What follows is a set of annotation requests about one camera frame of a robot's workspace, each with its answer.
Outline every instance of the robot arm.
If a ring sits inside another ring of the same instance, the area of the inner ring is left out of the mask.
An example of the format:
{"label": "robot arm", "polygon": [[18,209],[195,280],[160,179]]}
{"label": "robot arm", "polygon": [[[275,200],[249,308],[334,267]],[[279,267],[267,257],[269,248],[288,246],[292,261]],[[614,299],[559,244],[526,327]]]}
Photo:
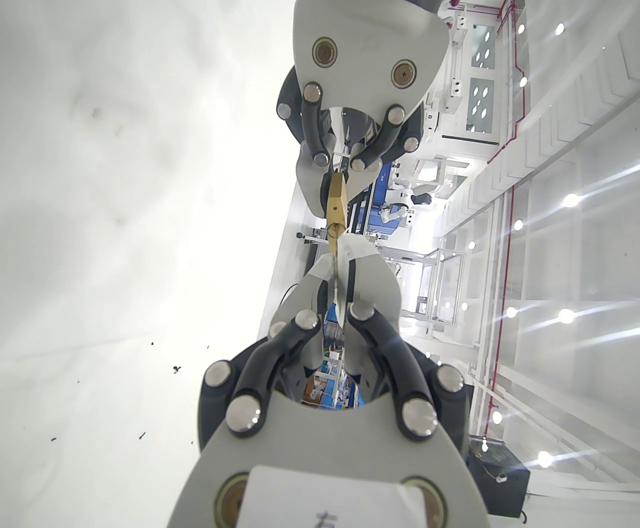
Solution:
{"label": "robot arm", "polygon": [[398,218],[405,218],[409,209],[404,205],[400,207],[396,212],[389,213],[388,209],[382,209],[380,211],[380,216],[382,218],[382,223],[388,223],[392,220],[397,220]]}

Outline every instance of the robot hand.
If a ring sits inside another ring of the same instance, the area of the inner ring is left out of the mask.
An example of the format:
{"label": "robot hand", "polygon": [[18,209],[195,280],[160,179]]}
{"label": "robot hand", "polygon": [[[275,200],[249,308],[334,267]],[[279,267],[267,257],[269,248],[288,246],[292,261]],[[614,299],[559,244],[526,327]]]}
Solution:
{"label": "robot hand", "polygon": [[[421,526],[488,528],[463,460],[469,401],[462,375],[402,340],[397,281],[373,246],[353,234],[338,244],[335,301],[346,311],[344,368],[365,405],[329,412],[299,404],[322,364],[324,314],[334,300],[333,258],[325,255],[278,309],[268,336],[205,372],[198,409],[202,454],[170,528],[247,526],[241,505],[249,511],[252,503],[243,502],[244,493],[260,485],[252,484],[252,472],[264,467],[299,478],[321,472],[416,486],[426,505]],[[302,500],[305,490],[299,493]]]}
{"label": "robot hand", "polygon": [[276,112],[300,143],[296,176],[309,209],[326,217],[340,109],[349,159],[341,169],[351,201],[384,163],[415,152],[424,98],[449,33],[439,0],[297,0],[294,67]]}

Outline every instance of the white robot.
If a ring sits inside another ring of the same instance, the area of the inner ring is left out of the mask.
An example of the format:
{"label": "white robot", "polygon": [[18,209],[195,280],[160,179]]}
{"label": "white robot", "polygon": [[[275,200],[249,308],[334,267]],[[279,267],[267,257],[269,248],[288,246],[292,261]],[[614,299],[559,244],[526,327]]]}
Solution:
{"label": "white robot", "polygon": [[[339,227],[346,201],[383,163],[420,144],[424,97],[449,45],[440,4],[296,1],[294,67],[276,111],[301,145],[296,175],[308,206],[329,227]],[[331,108],[344,109],[349,120],[341,149],[349,158],[336,164]],[[416,508],[397,510],[390,525],[488,528],[464,462],[469,400],[463,376],[402,340],[394,272],[365,237],[343,231],[336,229],[332,254],[323,255],[278,308],[268,335],[206,370],[198,406],[201,456],[170,528],[362,525],[346,523],[343,510],[294,519],[310,497],[307,485],[289,484],[311,482],[318,473],[354,479],[357,489],[372,489],[371,481],[390,486],[405,506],[417,494]],[[332,302],[344,329],[344,368],[365,401],[341,412],[298,403],[322,364],[322,327]],[[290,481],[276,484],[283,470]],[[267,485],[265,472],[272,477]],[[363,495],[369,502],[358,503],[362,515],[376,507],[371,493]],[[268,515],[261,508],[269,504],[258,505],[267,495],[284,501]]]}
{"label": "white robot", "polygon": [[[380,218],[383,223],[405,218],[414,205],[429,205],[430,203],[431,195],[429,193],[415,194],[411,188],[411,182],[401,180],[397,175],[394,175],[389,178],[385,203],[380,209]],[[398,206],[398,210],[391,212],[394,205]]]}

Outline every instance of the window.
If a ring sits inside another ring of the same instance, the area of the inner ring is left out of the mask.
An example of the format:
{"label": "window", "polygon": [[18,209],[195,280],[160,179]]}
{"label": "window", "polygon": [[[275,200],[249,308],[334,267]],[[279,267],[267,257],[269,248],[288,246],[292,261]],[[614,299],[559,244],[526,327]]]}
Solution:
{"label": "window", "polygon": [[467,130],[476,134],[491,134],[493,125],[493,81],[471,78],[469,93],[482,97],[469,97]]}
{"label": "window", "polygon": [[495,68],[495,32],[493,26],[474,24],[471,49],[471,65],[474,68]]}

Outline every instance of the cable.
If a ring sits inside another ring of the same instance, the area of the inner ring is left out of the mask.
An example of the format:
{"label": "cable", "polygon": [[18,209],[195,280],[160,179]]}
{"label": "cable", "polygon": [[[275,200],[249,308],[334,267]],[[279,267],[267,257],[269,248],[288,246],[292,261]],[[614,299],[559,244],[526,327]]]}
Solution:
{"label": "cable", "polygon": [[278,306],[282,306],[282,303],[284,302],[284,299],[287,297],[287,293],[289,293],[291,291],[291,289],[293,287],[296,287],[297,285],[298,285],[298,283],[296,282],[295,284],[292,284],[291,286],[289,286],[287,291],[284,292],[284,295],[282,296],[282,299],[280,300],[280,304]]}

